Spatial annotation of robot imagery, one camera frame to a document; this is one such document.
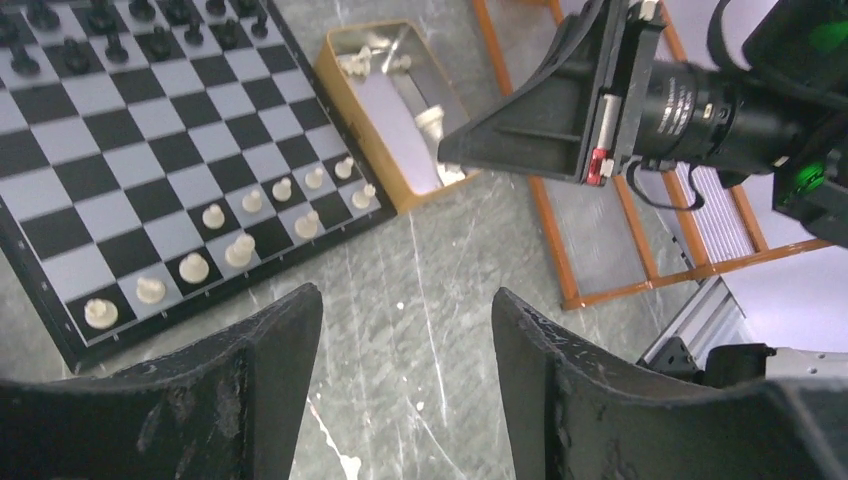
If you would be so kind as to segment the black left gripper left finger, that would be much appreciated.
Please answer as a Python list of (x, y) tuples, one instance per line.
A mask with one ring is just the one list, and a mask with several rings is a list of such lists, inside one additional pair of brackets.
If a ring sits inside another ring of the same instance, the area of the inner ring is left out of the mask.
[(5, 479), (285, 479), (322, 329), (306, 283), (112, 375), (1, 384)]

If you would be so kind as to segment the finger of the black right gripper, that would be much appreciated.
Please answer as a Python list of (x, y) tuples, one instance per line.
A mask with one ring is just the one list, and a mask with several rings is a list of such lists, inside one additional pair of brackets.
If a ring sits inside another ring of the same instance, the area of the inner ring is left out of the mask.
[(444, 163), (583, 181), (607, 82), (607, 4), (589, 1), (557, 28), (516, 91), (440, 141)]

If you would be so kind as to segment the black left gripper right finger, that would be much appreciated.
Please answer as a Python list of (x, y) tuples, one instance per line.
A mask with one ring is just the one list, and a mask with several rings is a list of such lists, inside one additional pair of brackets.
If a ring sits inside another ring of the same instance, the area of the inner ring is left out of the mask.
[(843, 479), (847, 383), (716, 389), (625, 361), (507, 288), (491, 304), (520, 479)]

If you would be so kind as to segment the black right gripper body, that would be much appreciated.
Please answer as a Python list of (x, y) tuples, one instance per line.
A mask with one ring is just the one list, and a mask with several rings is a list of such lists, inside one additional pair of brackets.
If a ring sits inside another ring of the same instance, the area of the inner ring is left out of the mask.
[(655, 59), (669, 27), (658, 3), (636, 3), (621, 23), (614, 84), (602, 102), (613, 112), (590, 151), (587, 183), (602, 186), (620, 172), (632, 182), (638, 168), (671, 171), (686, 162), (715, 170), (724, 186), (741, 184), (749, 176), (748, 84)]

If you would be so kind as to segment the white chess knight piece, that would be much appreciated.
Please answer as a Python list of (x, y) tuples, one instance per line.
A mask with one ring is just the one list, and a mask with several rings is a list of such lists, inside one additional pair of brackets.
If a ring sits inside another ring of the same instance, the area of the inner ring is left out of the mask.
[(167, 294), (166, 284), (159, 278), (139, 277), (136, 282), (136, 296), (144, 304), (153, 305), (162, 302)]

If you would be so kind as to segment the white chess bishop piece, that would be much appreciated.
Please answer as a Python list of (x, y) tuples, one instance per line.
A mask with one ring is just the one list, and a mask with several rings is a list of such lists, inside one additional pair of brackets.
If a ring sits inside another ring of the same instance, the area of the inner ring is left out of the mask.
[(210, 272), (210, 267), (205, 258), (197, 252), (186, 255), (178, 264), (180, 278), (189, 284), (203, 283)]
[(441, 105), (434, 105), (415, 116), (414, 122), (422, 135), (438, 143), (444, 136), (443, 119), (444, 109)]

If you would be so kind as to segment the white chess queen piece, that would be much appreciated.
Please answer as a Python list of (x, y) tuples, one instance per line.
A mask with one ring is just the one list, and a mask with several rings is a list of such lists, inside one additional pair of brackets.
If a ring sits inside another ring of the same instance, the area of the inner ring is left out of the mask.
[(242, 233), (225, 249), (225, 261), (233, 268), (244, 268), (251, 263), (255, 249), (254, 237)]

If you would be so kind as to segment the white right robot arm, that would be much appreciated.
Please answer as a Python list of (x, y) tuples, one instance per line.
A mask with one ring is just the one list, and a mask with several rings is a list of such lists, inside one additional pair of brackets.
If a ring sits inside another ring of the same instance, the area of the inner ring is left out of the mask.
[(538, 68), (447, 133), (444, 163), (594, 187), (686, 163), (724, 188), (773, 179), (771, 206), (812, 236), (847, 243), (847, 5), (779, 1), (731, 58), (713, 9), (712, 69), (655, 56), (656, 2), (589, 1), (562, 21)]

